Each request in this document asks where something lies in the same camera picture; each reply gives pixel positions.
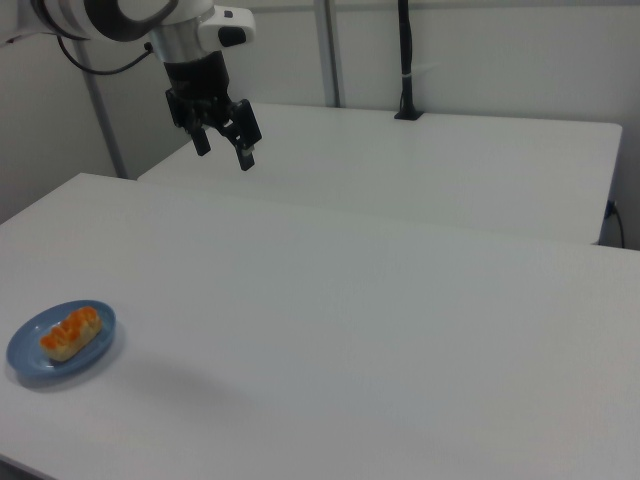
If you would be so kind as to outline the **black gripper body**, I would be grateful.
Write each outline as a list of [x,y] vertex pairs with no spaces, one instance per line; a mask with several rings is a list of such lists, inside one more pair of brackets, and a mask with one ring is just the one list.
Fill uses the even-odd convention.
[[233,102],[221,52],[185,63],[164,63],[170,82],[165,92],[173,123],[192,134],[205,126],[224,126]]

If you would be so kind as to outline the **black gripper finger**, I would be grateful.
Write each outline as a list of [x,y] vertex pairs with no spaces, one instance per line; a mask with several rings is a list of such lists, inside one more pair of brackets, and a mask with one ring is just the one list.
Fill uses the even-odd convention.
[[230,105],[221,134],[233,145],[240,169],[251,169],[255,165],[253,151],[262,139],[262,133],[248,100],[243,99]]
[[199,156],[207,154],[211,148],[197,105],[191,100],[179,97],[173,89],[167,90],[165,96],[173,124],[191,137]]

